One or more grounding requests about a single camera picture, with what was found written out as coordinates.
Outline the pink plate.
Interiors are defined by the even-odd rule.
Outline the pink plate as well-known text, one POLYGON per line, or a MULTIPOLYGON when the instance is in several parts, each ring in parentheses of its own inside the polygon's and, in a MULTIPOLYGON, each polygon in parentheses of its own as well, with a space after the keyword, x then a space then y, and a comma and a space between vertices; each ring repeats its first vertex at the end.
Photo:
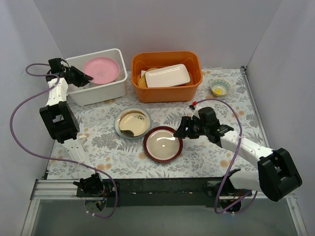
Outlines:
POLYGON ((103 85, 113 82, 120 73, 118 63, 107 57, 96 57, 83 66, 83 72, 92 77, 91 83, 103 85))

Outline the dark red rimmed plate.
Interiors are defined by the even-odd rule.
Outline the dark red rimmed plate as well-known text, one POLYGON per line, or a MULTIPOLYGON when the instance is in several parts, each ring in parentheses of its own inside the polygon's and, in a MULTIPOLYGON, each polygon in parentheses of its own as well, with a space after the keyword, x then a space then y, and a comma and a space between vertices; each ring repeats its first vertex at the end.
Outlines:
POLYGON ((143 141, 146 155, 158 163, 168 163, 179 157, 183 150, 183 141, 174 136, 175 132, 175 129, 168 126, 151 129, 143 141))

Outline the cream plate with black mark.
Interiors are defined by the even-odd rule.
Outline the cream plate with black mark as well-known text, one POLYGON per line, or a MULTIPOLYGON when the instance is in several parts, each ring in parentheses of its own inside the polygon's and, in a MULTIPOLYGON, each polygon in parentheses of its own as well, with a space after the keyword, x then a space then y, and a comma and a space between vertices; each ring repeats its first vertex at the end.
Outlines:
POLYGON ((149 127, 148 118, 141 112, 130 111, 121 117, 120 132, 128 137, 138 137, 149 127))

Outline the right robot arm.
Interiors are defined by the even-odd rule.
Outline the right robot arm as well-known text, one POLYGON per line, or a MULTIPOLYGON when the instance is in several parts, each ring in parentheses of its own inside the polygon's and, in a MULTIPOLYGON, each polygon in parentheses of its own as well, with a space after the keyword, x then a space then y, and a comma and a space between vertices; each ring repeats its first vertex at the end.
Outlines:
POLYGON ((246 189, 262 192, 277 202, 302 185, 300 174, 286 149, 263 147, 240 137, 232 127, 220 124, 211 107, 196 110, 192 117, 182 117, 174 136, 182 139, 206 136, 211 143, 235 153, 256 168, 254 173, 240 169, 229 171, 217 185, 218 190, 227 195, 246 189))

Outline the white plastic bin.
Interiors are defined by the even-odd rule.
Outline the white plastic bin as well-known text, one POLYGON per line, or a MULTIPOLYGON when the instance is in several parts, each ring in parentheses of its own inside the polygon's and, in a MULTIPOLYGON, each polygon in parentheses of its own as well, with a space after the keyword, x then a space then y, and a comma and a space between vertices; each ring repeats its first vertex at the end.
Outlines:
POLYGON ((106 57, 117 62, 120 69, 118 77, 114 81, 104 85, 89 83, 81 88, 78 88, 74 85, 69 85, 67 95, 68 97, 72 98, 77 103, 77 105, 84 106, 110 100, 125 96, 127 93, 127 71, 121 50, 113 48, 67 58, 66 61, 69 63, 69 65, 73 65, 79 70, 83 71, 84 65, 89 60, 97 57, 106 57))

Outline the tan round plate in bin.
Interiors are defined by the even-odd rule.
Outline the tan round plate in bin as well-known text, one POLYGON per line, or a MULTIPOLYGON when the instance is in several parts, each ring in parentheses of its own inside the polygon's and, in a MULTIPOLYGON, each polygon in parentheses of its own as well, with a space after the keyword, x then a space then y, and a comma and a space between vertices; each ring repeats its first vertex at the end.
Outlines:
POLYGON ((150 68, 147 71, 141 71, 141 77, 137 80, 137 85, 141 88, 147 88, 147 82, 146 82, 146 73, 152 70, 156 70, 157 68, 150 68))

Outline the orange plastic bin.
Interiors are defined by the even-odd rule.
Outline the orange plastic bin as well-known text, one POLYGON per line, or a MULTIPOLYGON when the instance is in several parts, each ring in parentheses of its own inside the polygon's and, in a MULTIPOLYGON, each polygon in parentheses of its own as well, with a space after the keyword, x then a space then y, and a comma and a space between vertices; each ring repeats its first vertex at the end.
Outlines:
POLYGON ((142 103, 190 101, 203 79, 199 57, 190 51, 145 52, 135 55, 131 63, 131 82, 137 98, 142 103), (141 88, 137 81, 141 71, 183 64, 188 70, 190 82, 168 88, 141 88))

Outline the patterned small bowl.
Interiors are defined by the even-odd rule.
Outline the patterned small bowl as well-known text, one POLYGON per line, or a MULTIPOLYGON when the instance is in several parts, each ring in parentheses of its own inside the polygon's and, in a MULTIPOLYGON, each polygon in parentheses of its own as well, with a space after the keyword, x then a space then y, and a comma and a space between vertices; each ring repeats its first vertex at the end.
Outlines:
POLYGON ((225 96, 231 90, 230 83, 225 79, 214 79, 210 86, 211 92, 216 96, 225 96))

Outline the white rectangular tray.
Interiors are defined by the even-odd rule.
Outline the white rectangular tray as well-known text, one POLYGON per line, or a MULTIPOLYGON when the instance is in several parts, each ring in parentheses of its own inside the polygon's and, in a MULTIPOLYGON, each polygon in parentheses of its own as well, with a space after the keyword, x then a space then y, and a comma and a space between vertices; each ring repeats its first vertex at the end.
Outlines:
POLYGON ((184 64, 148 70, 144 76, 149 88, 175 87, 190 82, 190 76, 184 64))

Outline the white ceramic mug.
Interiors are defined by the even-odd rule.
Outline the white ceramic mug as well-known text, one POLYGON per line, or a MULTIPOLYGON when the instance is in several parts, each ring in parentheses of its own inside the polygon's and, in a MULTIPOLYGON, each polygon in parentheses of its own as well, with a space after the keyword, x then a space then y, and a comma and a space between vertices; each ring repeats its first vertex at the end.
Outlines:
POLYGON ((78 136, 80 143, 83 145, 87 141, 87 136, 86 135, 79 135, 78 136))

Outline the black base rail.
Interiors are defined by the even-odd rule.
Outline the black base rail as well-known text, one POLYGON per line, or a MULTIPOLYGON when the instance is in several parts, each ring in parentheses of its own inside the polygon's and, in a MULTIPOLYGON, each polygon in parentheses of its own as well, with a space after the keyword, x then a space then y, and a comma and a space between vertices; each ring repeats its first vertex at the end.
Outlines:
POLYGON ((117 207, 206 206, 213 207, 215 193, 209 187, 222 177, 115 179, 117 207))

